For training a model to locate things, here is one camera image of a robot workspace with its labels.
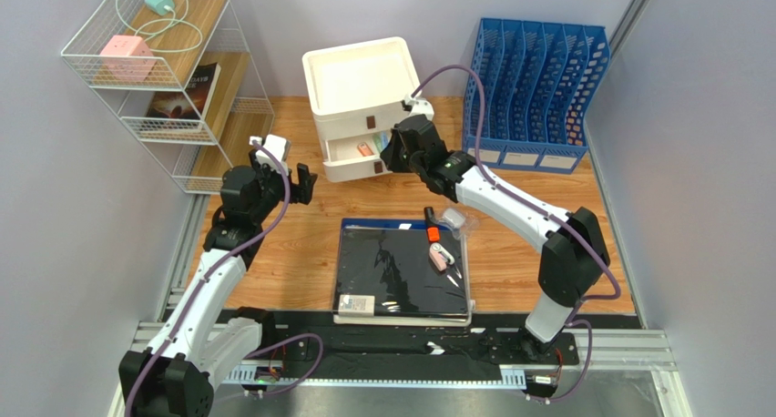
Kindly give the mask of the green highlighter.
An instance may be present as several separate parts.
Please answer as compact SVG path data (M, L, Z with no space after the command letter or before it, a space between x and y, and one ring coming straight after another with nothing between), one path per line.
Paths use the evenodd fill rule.
M375 145L376 151L380 153L383 150L383 139L382 136L379 134L373 135L373 143Z

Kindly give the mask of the white drawer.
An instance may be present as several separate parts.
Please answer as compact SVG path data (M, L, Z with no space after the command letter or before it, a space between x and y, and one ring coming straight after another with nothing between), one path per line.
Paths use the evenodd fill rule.
M380 159L381 152L376 151L373 143L373 135L383 132L389 134L387 131L381 131L326 140L323 144L323 167L327 179L331 182L345 182L387 174L388 170ZM373 156L363 157L360 154L357 145L361 142L366 142L371 147Z

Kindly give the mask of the white three drawer organizer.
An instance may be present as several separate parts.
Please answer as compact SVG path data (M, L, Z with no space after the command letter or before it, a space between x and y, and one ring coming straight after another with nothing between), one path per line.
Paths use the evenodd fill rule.
M419 85L398 36L313 50L302 65L322 143L393 127L407 115L404 97Z

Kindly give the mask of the orange black highlighter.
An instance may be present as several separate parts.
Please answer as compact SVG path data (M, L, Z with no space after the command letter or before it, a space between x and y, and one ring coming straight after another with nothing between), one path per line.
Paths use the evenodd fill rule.
M424 224L426 237L429 243L433 244L438 242L441 239L440 229L432 207L424 208Z

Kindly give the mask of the clear plastic bag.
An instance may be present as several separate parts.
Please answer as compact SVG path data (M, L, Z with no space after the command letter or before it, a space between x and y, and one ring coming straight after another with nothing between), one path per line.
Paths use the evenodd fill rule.
M449 229L456 239L470 236L479 226L478 219L458 208L446 208L437 218L437 223Z

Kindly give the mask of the pink correction tape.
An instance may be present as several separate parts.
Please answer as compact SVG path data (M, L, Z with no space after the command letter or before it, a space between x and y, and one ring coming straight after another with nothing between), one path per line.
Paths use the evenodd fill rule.
M440 273L455 264L454 256L438 242L430 245L429 258Z

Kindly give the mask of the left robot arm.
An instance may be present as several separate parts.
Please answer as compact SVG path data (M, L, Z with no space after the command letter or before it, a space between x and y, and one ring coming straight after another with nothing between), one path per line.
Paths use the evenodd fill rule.
M311 202L317 175L290 170L266 150L222 176L197 272L143 351L127 351L118 372L126 416L207 416L216 390L273 327L267 311L246 309L224 331L210 334L228 296L243 279L265 237L288 206Z

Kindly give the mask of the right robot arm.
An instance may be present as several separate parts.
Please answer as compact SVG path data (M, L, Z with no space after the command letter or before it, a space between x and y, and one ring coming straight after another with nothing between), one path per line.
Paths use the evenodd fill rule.
M471 154L448 149L424 116L396 124L381 159L392 172L414 173L434 194L485 213L539 252L542 294L524 327L536 344L553 342L608 272L608 250L592 211L551 206L504 182Z

